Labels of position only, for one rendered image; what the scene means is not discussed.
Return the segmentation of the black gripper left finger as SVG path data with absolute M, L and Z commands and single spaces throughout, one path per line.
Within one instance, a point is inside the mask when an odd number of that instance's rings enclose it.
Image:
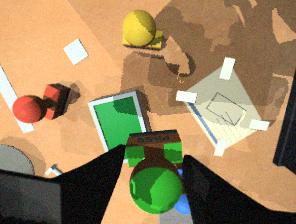
M 101 224 L 125 149 L 120 144 L 53 178 L 0 169 L 0 219 L 28 224 Z

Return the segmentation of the white square tile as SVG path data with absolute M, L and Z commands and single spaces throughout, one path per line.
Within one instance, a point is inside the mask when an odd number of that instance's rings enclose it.
M 89 57 L 79 39 L 76 39 L 75 41 L 64 47 L 63 50 L 74 66 Z

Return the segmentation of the grey flat strip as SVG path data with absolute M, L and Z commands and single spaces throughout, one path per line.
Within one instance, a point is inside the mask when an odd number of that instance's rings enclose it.
M 7 79 L 7 75 L 2 69 L 1 65 L 0 65 L 0 92 L 4 96 L 4 100 L 6 101 L 7 105 L 9 106 L 10 110 L 13 113 L 13 110 L 12 110 L 13 104 L 18 97 L 13 87 L 11 86 L 9 80 Z M 23 133 L 28 133 L 35 130 L 32 124 L 23 123 L 17 119 L 16 119 L 16 122 L 18 123 Z

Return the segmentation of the grey cup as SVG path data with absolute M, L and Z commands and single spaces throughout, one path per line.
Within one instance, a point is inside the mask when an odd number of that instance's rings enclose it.
M 0 145 L 0 169 L 34 175 L 28 158 L 18 149 L 8 145 Z

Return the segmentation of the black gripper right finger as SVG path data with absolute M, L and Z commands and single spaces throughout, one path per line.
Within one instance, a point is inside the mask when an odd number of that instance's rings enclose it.
M 193 224 L 296 224 L 296 212 L 264 207 L 191 155 L 182 172 Z

